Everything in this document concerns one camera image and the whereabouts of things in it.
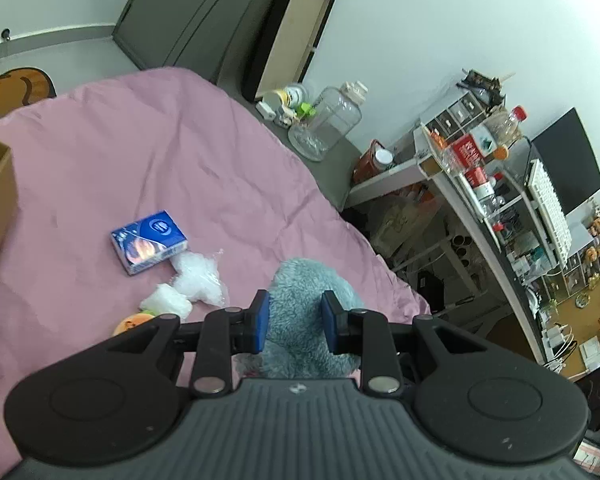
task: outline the blue box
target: blue box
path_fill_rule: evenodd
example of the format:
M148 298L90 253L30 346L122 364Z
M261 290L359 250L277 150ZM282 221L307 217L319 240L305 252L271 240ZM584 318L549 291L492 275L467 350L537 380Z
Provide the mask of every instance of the blue box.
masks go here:
M187 237L166 211L112 231L111 241L131 276L187 248Z

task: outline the red cap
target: red cap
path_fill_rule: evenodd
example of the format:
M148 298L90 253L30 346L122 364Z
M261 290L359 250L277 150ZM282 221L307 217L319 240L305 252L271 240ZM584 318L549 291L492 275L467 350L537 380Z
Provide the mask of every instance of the red cap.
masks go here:
M526 112L525 112L525 109L522 106L516 106L515 108L513 108L513 110L511 111L511 113L520 122L522 122L522 121L524 121L526 119Z

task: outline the white keyboard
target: white keyboard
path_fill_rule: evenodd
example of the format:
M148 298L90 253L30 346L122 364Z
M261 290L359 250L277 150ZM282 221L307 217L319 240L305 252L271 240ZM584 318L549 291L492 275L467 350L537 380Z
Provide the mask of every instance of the white keyboard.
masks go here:
M554 244L560 266L564 268L571 249L571 232L555 193L554 184L544 169L544 164L537 158L531 161L531 175L526 186L538 202L540 216Z

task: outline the plastic bag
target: plastic bag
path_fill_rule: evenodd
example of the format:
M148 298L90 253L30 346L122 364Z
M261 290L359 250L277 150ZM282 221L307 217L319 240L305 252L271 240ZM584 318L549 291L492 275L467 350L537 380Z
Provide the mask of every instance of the plastic bag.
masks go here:
M171 286L189 301L203 301L214 306L228 306L228 291L218 272L216 258L184 251L171 258L178 275Z
M181 320L187 319L193 306L191 302L171 285L161 283L146 300L140 303L140 310L148 310L156 316L160 314L176 314Z

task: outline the bed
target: bed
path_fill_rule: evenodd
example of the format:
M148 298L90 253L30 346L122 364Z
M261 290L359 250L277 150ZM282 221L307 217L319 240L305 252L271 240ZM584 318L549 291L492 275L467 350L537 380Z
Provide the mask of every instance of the bed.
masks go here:
M104 338L168 262L126 275L108 233L166 209L193 251L219 254L230 304L248 306L280 262L320 260L396 322L427 312L318 191L300 159L189 70L81 86L0 120L18 214L0 252L0 474L18 460L2 404L22 377ZM189 320L209 307L196 304Z

